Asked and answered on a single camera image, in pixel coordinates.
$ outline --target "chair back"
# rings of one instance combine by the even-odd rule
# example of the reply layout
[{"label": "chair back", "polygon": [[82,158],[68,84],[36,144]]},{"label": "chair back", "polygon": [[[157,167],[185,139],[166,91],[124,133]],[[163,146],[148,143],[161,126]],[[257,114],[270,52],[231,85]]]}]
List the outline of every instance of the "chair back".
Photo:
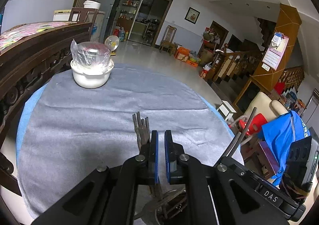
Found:
[{"label": "chair back", "polygon": [[[94,13],[92,21],[90,21],[88,19],[88,16],[89,16],[90,12]],[[91,37],[91,33],[92,33],[93,26],[94,26],[94,22],[95,22],[97,14],[98,14],[98,9],[93,9],[93,8],[72,8],[71,13],[70,13],[70,17],[69,17],[69,21],[72,21],[74,14],[78,15],[77,19],[76,19],[76,22],[78,22],[78,23],[92,22],[92,25],[89,28],[89,33],[90,33],[90,37]]]},{"label": "chair back", "polygon": [[176,30],[177,30],[177,28],[174,28],[174,27],[168,25],[166,30],[165,30],[165,33],[163,35],[162,42],[170,42],[170,43],[172,43],[173,39],[174,39],[174,36],[175,36],[175,33],[176,33]]}]

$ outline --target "tile floor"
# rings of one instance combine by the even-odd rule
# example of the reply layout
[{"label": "tile floor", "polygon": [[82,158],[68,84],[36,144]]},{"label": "tile floor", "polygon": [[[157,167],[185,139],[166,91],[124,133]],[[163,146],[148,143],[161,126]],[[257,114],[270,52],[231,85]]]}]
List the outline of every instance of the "tile floor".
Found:
[{"label": "tile floor", "polygon": [[[164,73],[188,85],[211,105],[219,106],[221,104],[220,98],[213,89],[200,78],[200,68],[195,68],[177,60],[167,52],[160,53],[156,48],[125,41],[120,43],[116,55],[112,56],[112,59],[115,63],[139,65],[150,68],[156,72]],[[20,114],[17,114],[15,120],[12,122],[10,131],[1,148],[1,152],[14,164],[15,171],[13,172],[13,175],[15,177],[17,176],[15,139]],[[0,188],[0,193],[16,219],[25,225],[31,224],[32,218],[27,212],[22,197],[15,195],[3,187]]]}]

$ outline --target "screw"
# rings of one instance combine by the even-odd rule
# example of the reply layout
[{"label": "screw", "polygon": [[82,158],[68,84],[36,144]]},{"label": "screw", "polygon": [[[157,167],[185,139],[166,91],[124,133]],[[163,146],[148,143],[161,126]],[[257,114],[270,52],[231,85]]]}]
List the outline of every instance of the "screw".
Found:
[{"label": "screw", "polygon": [[226,165],[223,165],[223,164],[219,164],[219,165],[217,166],[217,169],[218,169],[218,171],[220,171],[220,172],[225,172],[225,171],[227,170],[227,166],[226,166]]},{"label": "screw", "polygon": [[188,159],[189,159],[189,155],[187,155],[187,154],[181,154],[180,155],[180,160],[187,161]]},{"label": "screw", "polygon": [[143,155],[137,155],[137,156],[135,157],[135,160],[138,161],[138,162],[142,162],[142,161],[145,160],[145,156],[143,156]]},{"label": "screw", "polygon": [[96,168],[96,170],[97,170],[98,172],[104,172],[106,169],[107,169],[107,166],[98,166],[98,167]]}]

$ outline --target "clear plastic bag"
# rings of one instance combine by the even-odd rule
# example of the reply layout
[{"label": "clear plastic bag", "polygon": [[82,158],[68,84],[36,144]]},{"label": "clear plastic bag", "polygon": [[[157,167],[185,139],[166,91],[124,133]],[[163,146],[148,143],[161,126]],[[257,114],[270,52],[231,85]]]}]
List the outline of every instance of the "clear plastic bag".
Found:
[{"label": "clear plastic bag", "polygon": [[106,73],[110,63],[111,50],[104,44],[97,42],[82,42],[77,44],[73,39],[71,43],[73,61],[78,67],[91,72]]}]

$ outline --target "framed picture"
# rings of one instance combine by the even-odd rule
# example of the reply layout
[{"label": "framed picture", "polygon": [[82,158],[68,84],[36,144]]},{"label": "framed picture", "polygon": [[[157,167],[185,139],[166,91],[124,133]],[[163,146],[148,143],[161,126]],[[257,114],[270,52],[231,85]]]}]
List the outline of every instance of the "framed picture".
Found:
[{"label": "framed picture", "polygon": [[188,12],[186,14],[185,20],[190,21],[191,23],[196,23],[198,16],[199,16],[200,12],[189,7]]}]

